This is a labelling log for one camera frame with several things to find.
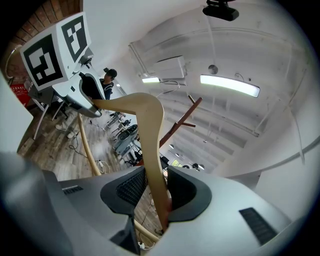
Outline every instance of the red box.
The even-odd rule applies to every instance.
[[[22,105],[26,107],[31,98],[28,96],[28,91],[25,86],[23,84],[15,84],[11,85],[10,88]]]

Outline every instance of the ceiling-mounted camera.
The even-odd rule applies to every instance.
[[[236,9],[230,8],[228,2],[234,0],[207,0],[207,7],[203,8],[202,12],[207,16],[216,17],[225,21],[234,21],[239,17],[239,12]]]

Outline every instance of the metal stand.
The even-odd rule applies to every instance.
[[[47,105],[45,106],[45,108],[44,108],[44,111],[42,112],[42,115],[41,115],[40,120],[39,120],[39,122],[38,122],[38,125],[37,125],[37,127],[36,127],[36,130],[35,130],[35,133],[34,133],[34,136],[33,136],[33,139],[34,139],[34,140],[35,140],[36,137],[37,137],[37,133],[38,133],[40,124],[41,124],[42,120],[44,119],[44,116],[45,116],[48,108],[49,108],[49,105],[47,104]]]
[[[65,103],[64,101],[61,102],[60,106],[58,107],[58,109],[57,109],[56,112],[54,113],[51,121],[53,121],[53,120],[56,118],[56,115],[58,114],[59,110],[61,109],[61,107],[62,107],[62,105],[63,105],[64,103]]]

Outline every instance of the person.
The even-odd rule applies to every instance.
[[[104,92],[104,97],[106,100],[110,100],[110,96],[112,94],[112,88],[114,87],[114,83],[112,82],[116,76],[118,75],[117,71],[113,68],[108,69],[105,68],[105,75],[104,78],[100,79],[100,83]],[[60,131],[66,131],[68,127],[72,124],[74,119],[77,117],[78,113],[73,109],[70,110],[68,113],[68,118],[64,120],[61,124],[56,124],[55,128]],[[73,130],[67,135],[68,139],[75,137],[79,132],[79,125],[78,122],[76,123]]]

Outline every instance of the light fixture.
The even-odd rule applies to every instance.
[[[255,98],[258,97],[260,92],[260,88],[258,86],[255,86],[246,82],[230,79],[230,78],[220,77],[220,76],[202,74],[200,76],[200,81],[202,84],[228,88],[244,94],[248,94]]]
[[[142,82],[144,82],[144,83],[160,83],[158,77],[143,78]]]

